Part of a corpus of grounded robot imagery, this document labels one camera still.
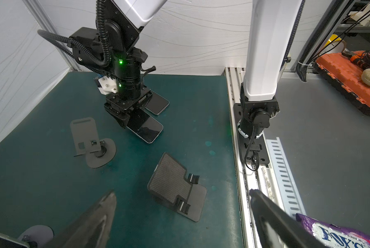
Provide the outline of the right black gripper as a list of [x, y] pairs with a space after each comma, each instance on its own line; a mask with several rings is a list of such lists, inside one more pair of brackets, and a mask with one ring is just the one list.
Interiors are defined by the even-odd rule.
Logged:
[[104, 108], [122, 128], [126, 129], [130, 120], [130, 113], [138, 108], [143, 110], [151, 97], [152, 91], [146, 86], [141, 89], [141, 95], [138, 98], [130, 100], [125, 100], [118, 94], [110, 93], [105, 98]]

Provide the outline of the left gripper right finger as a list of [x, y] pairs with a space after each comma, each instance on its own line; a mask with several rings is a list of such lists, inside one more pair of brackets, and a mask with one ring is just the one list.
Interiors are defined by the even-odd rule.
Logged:
[[304, 230], [262, 191], [251, 189], [250, 207], [259, 241], [264, 248], [323, 248], [324, 245]]

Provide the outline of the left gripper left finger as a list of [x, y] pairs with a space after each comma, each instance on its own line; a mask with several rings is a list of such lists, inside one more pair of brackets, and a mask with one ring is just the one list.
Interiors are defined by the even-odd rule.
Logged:
[[105, 248], [112, 229], [116, 205], [117, 198], [111, 190], [45, 247]]

